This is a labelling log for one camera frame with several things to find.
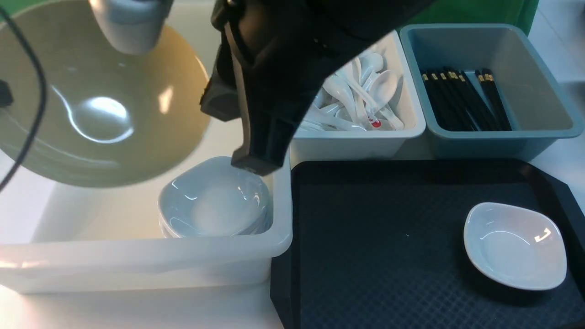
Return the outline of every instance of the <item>beige bowl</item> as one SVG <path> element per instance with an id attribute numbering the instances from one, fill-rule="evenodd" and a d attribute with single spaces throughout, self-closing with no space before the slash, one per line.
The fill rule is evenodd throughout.
<path id="1" fill-rule="evenodd" d="M 164 173 L 199 144 L 209 123 L 199 99 L 207 75 L 189 44 L 165 26 L 148 54 L 117 52 L 87 1 L 59 1 L 15 16 L 45 70 L 49 101 L 24 167 L 87 187 L 136 183 Z M 0 25 L 0 78 L 14 96 L 0 109 L 0 149 L 20 151 L 39 103 L 32 65 Z"/>

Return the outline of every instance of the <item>black tray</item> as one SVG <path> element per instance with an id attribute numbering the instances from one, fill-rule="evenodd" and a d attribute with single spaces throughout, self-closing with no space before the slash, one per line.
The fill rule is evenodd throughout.
<path id="1" fill-rule="evenodd" d="M 285 329 L 583 327 L 585 218 L 567 185 L 530 164 L 306 162 L 292 176 L 294 238 L 270 292 Z M 486 201 L 557 224 L 561 286 L 517 290 L 473 267 L 463 225 Z"/>

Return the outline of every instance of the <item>black chopsticks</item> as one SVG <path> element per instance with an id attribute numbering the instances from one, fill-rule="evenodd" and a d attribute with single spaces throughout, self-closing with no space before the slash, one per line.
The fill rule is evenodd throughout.
<path id="1" fill-rule="evenodd" d="M 484 102 L 464 71 L 450 67 L 422 71 L 422 79 L 439 126 L 449 131 L 510 131 L 493 73 L 483 69 L 476 77 L 488 104 Z"/>
<path id="2" fill-rule="evenodd" d="M 511 131 L 512 127 L 510 127 L 508 116 L 504 111 L 504 104 L 502 104 L 498 88 L 495 86 L 493 73 L 487 68 L 484 68 L 482 72 L 476 70 L 476 76 L 480 81 L 481 88 L 486 94 L 487 99 L 491 103 L 491 108 L 494 109 L 494 116 L 500 124 L 500 127 L 502 130 Z"/>

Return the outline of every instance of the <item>gray plastic bin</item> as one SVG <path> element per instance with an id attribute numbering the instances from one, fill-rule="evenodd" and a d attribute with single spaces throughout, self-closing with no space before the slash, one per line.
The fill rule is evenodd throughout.
<path id="1" fill-rule="evenodd" d="M 423 24 L 402 29 L 400 38 L 436 157 L 516 157 L 531 160 L 560 138 L 583 132 L 583 118 L 528 38 L 505 24 Z M 441 128 L 421 70 L 489 68 L 503 95 L 514 131 L 452 132 Z M 482 94 L 479 83 L 476 89 Z"/>

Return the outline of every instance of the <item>wire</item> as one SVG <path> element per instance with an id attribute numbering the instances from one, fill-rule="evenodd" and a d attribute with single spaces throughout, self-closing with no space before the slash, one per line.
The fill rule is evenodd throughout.
<path id="1" fill-rule="evenodd" d="M 39 81 L 39 88 L 40 88 L 39 109 L 37 110 L 35 120 L 33 121 L 33 125 L 30 129 L 29 135 L 26 137 L 25 142 L 22 145 L 22 149 L 20 150 L 20 153 L 16 157 L 14 164 L 12 165 L 12 167 L 10 168 L 10 171 L 8 171 L 8 173 L 6 174 L 4 179 L 0 182 L 0 193 L 1 193 L 2 190 L 4 189 L 4 187 L 6 187 L 6 185 L 8 185 L 8 183 L 10 183 L 10 180 L 12 180 L 12 178 L 14 177 L 14 174 L 16 173 L 18 168 L 25 161 L 25 157 L 29 153 L 29 149 L 30 149 L 32 143 L 35 141 L 35 136 L 36 136 L 37 132 L 39 131 L 40 123 L 43 120 L 44 110 L 45 110 L 45 107 L 47 105 L 47 81 L 44 77 L 43 67 L 40 65 L 40 61 L 36 57 L 35 52 L 32 50 L 28 41 L 26 41 L 26 38 L 22 34 L 22 31 L 18 28 L 16 23 L 10 18 L 10 15 L 2 6 L 0 6 L 0 16 L 2 18 L 4 18 L 4 21 L 6 22 L 6 24 L 8 25 L 8 27 L 10 28 L 10 30 L 12 31 L 12 33 L 14 34 L 16 39 L 18 39 L 18 42 L 22 46 L 22 49 L 24 49 L 26 55 L 28 56 L 28 58 L 32 62 L 33 67 L 35 68 L 35 71 L 37 74 L 37 78 Z"/>

